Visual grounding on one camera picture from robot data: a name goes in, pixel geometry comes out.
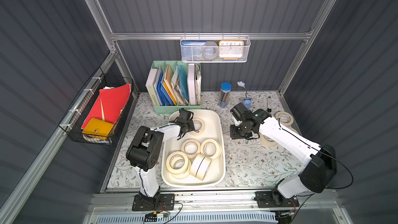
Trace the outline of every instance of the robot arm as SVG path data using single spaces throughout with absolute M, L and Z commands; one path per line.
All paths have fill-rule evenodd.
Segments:
M 231 109 L 235 125 L 231 126 L 234 133 L 241 138 L 251 138 L 251 132 L 266 135 L 290 151 L 306 167 L 298 174 L 283 179 L 272 189 L 273 202 L 277 204 L 289 200 L 296 194 L 312 191 L 321 193 L 337 173 L 334 148 L 312 142 L 285 126 L 263 109 L 255 112 L 248 110 L 242 103 Z
M 140 197 L 150 209 L 156 208 L 160 197 L 154 166 L 158 161 L 162 143 L 169 138 L 183 137 L 185 133 L 195 130 L 192 119 L 193 113 L 182 108 L 180 115 L 164 127 L 141 126 L 127 150 L 126 158 L 139 176 Z

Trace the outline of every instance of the wire mesh basket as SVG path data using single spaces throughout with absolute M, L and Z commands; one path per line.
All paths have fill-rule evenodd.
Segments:
M 81 126 L 85 121 L 88 113 L 90 112 L 92 106 L 94 105 L 95 101 L 97 100 L 97 97 L 100 94 L 100 89 L 104 87 L 120 87 L 127 83 L 130 83 L 133 87 L 133 83 L 132 79 L 130 78 L 109 74 L 102 74 L 101 77 L 98 77 L 96 79 L 97 80 L 95 81 L 91 89 L 87 90 L 87 95 L 84 97 L 80 105 L 76 107 L 76 109 L 69 110 L 73 111 L 71 120 L 67 124 L 61 124 L 60 122 L 59 127 L 61 127 L 67 133 L 68 137 L 74 142 L 111 145 L 112 140 L 118 140 L 123 131 L 123 127 L 126 123 L 129 110 L 131 108 L 132 102 L 134 101 L 134 96 L 132 94 L 133 88 L 131 88 L 131 94 L 125 107 L 123 108 L 119 118 L 114 124 L 111 132 L 107 136 L 83 134 Z
M 250 38 L 244 35 L 198 34 L 180 38 L 183 62 L 246 62 Z

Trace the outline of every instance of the blue lid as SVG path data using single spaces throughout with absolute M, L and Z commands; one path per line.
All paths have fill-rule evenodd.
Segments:
M 221 83 L 221 89 L 224 91 L 230 91 L 231 90 L 231 83 L 229 82 L 223 82 Z

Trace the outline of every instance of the black wire basket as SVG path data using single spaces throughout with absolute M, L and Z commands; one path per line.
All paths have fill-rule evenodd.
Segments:
M 120 87 L 127 83 L 131 84 L 131 94 L 130 97 L 123 108 L 118 120 L 116 121 L 115 125 L 113 126 L 111 132 L 107 136 L 101 135 L 93 135 L 93 134 L 83 134 L 83 130 L 81 126 L 86 119 L 88 113 L 90 112 L 92 106 L 94 105 L 97 97 L 100 94 L 100 89 L 104 87 Z M 102 74 L 101 77 L 98 77 L 94 85 L 91 89 L 87 92 L 87 95 L 84 97 L 83 101 L 80 103 L 79 107 L 76 110 L 73 110 L 73 115 L 71 120 L 68 124 L 58 124 L 68 135 L 68 137 L 74 142 L 81 142 L 81 143 L 89 143 L 89 144 L 102 144 L 102 145 L 111 145 L 112 140 L 118 140 L 121 136 L 123 131 L 123 127 L 127 121 L 127 117 L 134 101 L 132 79 L 127 77 L 121 77 L 116 75 L 110 74 Z

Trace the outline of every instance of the gray corrugated wall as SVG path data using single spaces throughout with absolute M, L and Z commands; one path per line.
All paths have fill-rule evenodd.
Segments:
M 181 60 L 179 41 L 118 41 L 124 57 L 135 75 L 140 91 L 154 60 Z M 236 82 L 243 81 L 249 90 L 277 90 L 295 58 L 300 40 L 251 41 L 245 63 L 202 63 L 202 91 L 220 90 L 222 82 L 231 82 L 232 90 L 242 90 Z
M 113 32 L 305 32 L 324 0 L 99 0 Z
M 112 32 L 306 32 L 324 0 L 99 0 Z M 118 41 L 140 91 L 154 60 L 180 60 L 177 41 Z M 251 42 L 246 63 L 203 63 L 202 90 L 221 82 L 276 90 L 301 41 Z
M 355 223 L 396 223 L 398 0 L 338 0 L 285 97 L 305 137 L 354 174 Z M 333 186 L 349 174 L 339 166 Z
M 2 206 L 109 50 L 84 0 L 0 0 L 0 19 Z M 113 148 L 66 140 L 15 223 L 79 223 Z

